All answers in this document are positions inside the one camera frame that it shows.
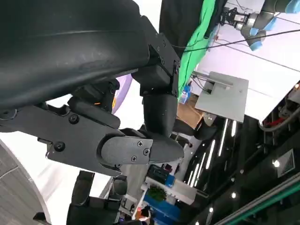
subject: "metal bracket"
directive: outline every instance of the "metal bracket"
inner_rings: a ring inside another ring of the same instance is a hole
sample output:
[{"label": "metal bracket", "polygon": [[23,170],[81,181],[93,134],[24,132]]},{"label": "metal bracket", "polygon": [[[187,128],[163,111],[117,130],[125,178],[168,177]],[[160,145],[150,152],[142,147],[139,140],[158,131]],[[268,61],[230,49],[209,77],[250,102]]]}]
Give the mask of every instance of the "metal bracket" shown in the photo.
[{"label": "metal bracket", "polygon": [[102,158],[111,164],[148,164],[152,139],[139,137],[113,137],[107,140],[101,150]]}]

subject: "gray metal panel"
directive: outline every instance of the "gray metal panel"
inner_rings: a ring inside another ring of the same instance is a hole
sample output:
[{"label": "gray metal panel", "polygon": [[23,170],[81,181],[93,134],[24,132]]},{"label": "gray metal panel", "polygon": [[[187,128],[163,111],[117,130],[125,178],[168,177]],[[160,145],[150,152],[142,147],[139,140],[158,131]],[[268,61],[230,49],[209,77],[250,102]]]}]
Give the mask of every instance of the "gray metal panel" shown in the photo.
[{"label": "gray metal panel", "polygon": [[224,85],[215,83],[211,94],[205,91],[201,92],[195,108],[231,120],[243,122],[249,81],[215,72],[211,72],[209,77],[227,83],[233,83],[233,87],[226,88]]},{"label": "gray metal panel", "polygon": [[32,220],[43,212],[32,183],[0,145],[0,224],[38,225]]}]

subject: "metal plate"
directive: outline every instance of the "metal plate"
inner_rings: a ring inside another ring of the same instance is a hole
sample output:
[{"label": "metal plate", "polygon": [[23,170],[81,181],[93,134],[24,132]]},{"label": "metal plate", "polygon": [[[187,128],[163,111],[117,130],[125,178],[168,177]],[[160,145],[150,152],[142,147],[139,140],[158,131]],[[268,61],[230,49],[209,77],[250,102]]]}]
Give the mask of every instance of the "metal plate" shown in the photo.
[{"label": "metal plate", "polygon": [[195,108],[231,120],[243,122],[249,81],[216,72],[210,72],[209,77],[233,83],[233,87],[226,88],[222,84],[215,83],[211,94],[205,91],[201,92]]}]

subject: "cable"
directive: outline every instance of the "cable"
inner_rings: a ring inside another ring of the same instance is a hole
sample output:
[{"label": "cable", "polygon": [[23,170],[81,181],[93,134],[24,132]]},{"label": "cable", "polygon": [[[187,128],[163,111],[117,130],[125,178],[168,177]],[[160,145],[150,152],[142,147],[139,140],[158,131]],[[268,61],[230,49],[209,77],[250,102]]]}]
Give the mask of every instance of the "cable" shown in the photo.
[{"label": "cable", "polygon": [[[275,34],[263,35],[263,36],[260,36],[260,38],[272,37],[272,36],[277,36],[277,35],[281,35],[281,34],[288,34],[288,33],[294,33],[294,32],[299,32],[299,31],[300,30],[283,31],[283,32],[275,33]],[[233,44],[236,44],[236,43],[240,43],[240,42],[244,42],[244,41],[248,41],[248,40],[254,40],[254,39],[257,39],[257,37],[251,37],[251,38],[247,38],[247,39],[244,39],[244,40],[241,40],[241,41],[234,41],[234,42],[230,42],[230,43],[222,44],[222,45],[215,45],[215,46],[210,46],[210,47],[205,47],[205,48],[198,48],[198,49],[193,49],[193,50],[185,50],[184,53],[199,51],[199,50],[203,50],[203,49],[217,48],[217,47],[222,47],[222,46],[227,46],[227,45],[233,45]]]},{"label": "cable", "polygon": [[236,2],[237,2],[237,4],[239,5],[239,7],[241,8],[241,10],[243,10],[243,11],[245,11],[245,12],[247,11],[247,9],[252,10],[252,9],[250,9],[250,8],[241,6],[238,0],[236,0]]},{"label": "cable", "polygon": [[175,47],[175,48],[189,48],[189,47],[192,47],[192,46],[196,45],[199,41],[196,41],[196,43],[194,43],[192,45],[188,45],[188,46],[178,46],[178,45],[172,45],[172,46]]},{"label": "cable", "polygon": [[275,127],[270,127],[270,128],[265,128],[263,126],[263,124],[261,124],[260,122],[258,122],[258,126],[261,130],[263,130],[264,132],[274,132],[286,125],[288,125],[293,119],[295,119],[298,115],[300,114],[300,107],[298,107],[298,109],[296,109],[296,111],[294,111],[292,113],[292,115],[290,115],[285,121],[283,121],[282,123],[280,123],[279,125],[275,126]]},{"label": "cable", "polygon": [[[225,39],[217,39],[216,41],[225,41],[225,42],[227,42],[227,43],[230,43],[230,41],[227,41],[227,40],[225,40]],[[236,45],[243,45],[243,46],[249,47],[248,45],[242,44],[242,43],[236,43]]]},{"label": "cable", "polygon": [[199,88],[201,88],[203,91],[206,91],[207,93],[209,93],[208,90],[206,90],[206,89],[202,86],[201,83],[198,84],[198,82],[197,82],[193,77],[191,77],[191,78],[192,78],[192,80],[198,85]]}]

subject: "black cable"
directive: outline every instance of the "black cable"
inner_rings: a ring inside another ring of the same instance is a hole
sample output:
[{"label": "black cable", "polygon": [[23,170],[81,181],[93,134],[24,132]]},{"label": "black cable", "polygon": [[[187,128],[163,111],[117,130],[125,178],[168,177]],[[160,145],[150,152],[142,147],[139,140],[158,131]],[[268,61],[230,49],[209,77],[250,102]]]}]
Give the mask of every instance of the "black cable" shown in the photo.
[{"label": "black cable", "polygon": [[247,11],[247,9],[252,10],[252,9],[250,9],[250,8],[241,6],[238,0],[236,0],[236,2],[237,2],[237,4],[239,5],[239,7],[241,8],[241,10],[243,10],[243,11]]},{"label": "black cable", "polygon": [[192,46],[196,45],[199,41],[197,41],[196,43],[194,43],[192,45],[188,45],[188,46],[178,46],[178,45],[172,45],[172,46],[175,48],[188,48],[188,47],[192,47]]},{"label": "black cable", "polygon": [[203,86],[202,86],[202,84],[200,83],[198,83],[193,77],[191,77],[192,78],[192,80],[197,84],[197,86],[199,87],[199,88],[201,88],[203,91],[206,91],[207,93],[209,93],[208,92],[208,90],[206,90]]},{"label": "black cable", "polygon": [[[216,41],[225,41],[225,42],[227,42],[227,43],[230,43],[230,41],[227,41],[227,40],[225,40],[225,39],[217,39]],[[242,44],[242,43],[236,43],[236,45],[243,45],[243,46],[249,47],[248,45]]]},{"label": "black cable", "polygon": [[[294,32],[299,32],[299,31],[300,30],[283,31],[283,32],[275,33],[275,34],[263,35],[263,36],[260,36],[259,38],[272,37],[272,36],[276,36],[276,35],[287,34],[287,33],[294,33]],[[233,44],[236,44],[236,43],[240,43],[240,42],[244,42],[244,41],[249,41],[249,40],[254,40],[254,39],[258,39],[258,38],[257,37],[251,37],[251,38],[247,38],[247,39],[244,39],[244,40],[241,40],[241,41],[234,41],[234,42],[230,42],[230,43],[222,44],[222,45],[215,45],[215,46],[210,46],[210,47],[205,47],[205,48],[198,48],[198,49],[193,49],[193,50],[185,50],[184,53],[199,51],[199,50],[203,50],[203,49],[217,48],[217,47],[222,47],[222,46],[227,46],[227,45],[233,45]]]}]

